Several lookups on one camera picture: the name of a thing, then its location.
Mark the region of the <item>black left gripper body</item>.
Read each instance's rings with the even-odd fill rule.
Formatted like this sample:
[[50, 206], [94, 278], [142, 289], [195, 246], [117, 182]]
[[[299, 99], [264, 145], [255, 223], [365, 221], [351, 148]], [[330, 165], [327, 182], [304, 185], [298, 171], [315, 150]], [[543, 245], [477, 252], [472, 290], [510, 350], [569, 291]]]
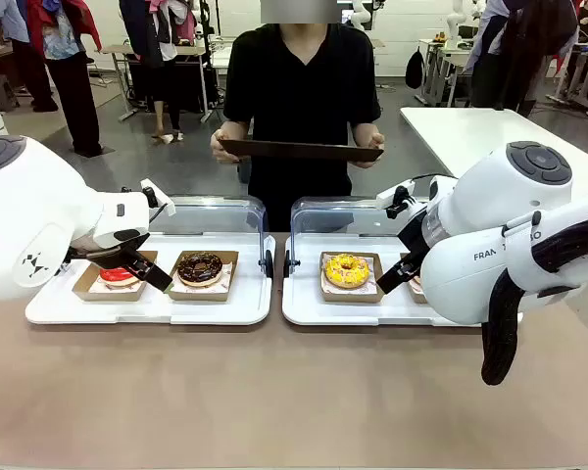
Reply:
[[66, 261], [72, 261], [74, 259], [94, 260], [117, 258], [131, 251], [137, 251], [149, 237], [149, 233], [137, 233], [137, 237], [126, 241], [115, 241], [115, 245], [111, 248], [102, 248], [94, 241], [93, 231], [90, 230], [85, 235], [71, 242], [66, 253]]

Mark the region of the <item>person's right hand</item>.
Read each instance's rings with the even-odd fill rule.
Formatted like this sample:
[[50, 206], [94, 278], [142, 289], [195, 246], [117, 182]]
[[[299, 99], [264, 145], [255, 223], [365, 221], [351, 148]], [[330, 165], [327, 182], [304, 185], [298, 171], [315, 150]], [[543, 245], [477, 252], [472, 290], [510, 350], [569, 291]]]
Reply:
[[242, 140], [247, 135], [247, 128], [237, 122], [225, 122], [211, 136], [213, 157], [221, 164], [239, 164], [240, 158], [230, 154], [223, 146], [224, 140]]

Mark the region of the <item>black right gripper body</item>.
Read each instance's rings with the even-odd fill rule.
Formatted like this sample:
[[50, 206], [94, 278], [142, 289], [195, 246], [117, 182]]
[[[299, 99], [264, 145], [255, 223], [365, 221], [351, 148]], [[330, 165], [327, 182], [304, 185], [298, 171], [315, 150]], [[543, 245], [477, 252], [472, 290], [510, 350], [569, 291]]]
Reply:
[[426, 217], [426, 209], [416, 213], [399, 232], [398, 238], [408, 250], [407, 259], [413, 265], [421, 265], [429, 252], [429, 246], [422, 235], [422, 223]]

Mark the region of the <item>person's left hand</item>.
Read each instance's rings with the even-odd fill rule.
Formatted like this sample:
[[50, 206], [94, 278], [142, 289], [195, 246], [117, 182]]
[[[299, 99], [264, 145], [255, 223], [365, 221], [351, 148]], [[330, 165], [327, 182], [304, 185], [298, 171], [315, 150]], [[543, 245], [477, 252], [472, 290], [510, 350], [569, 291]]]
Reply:
[[[384, 152], [384, 145], [385, 145], [385, 137], [379, 132], [373, 132], [368, 138], [367, 143], [363, 145], [363, 148], [372, 149], [375, 151], [379, 151], [380, 153]], [[369, 162], [354, 162], [354, 166], [362, 169], [368, 169], [373, 167], [378, 162], [378, 159]]]

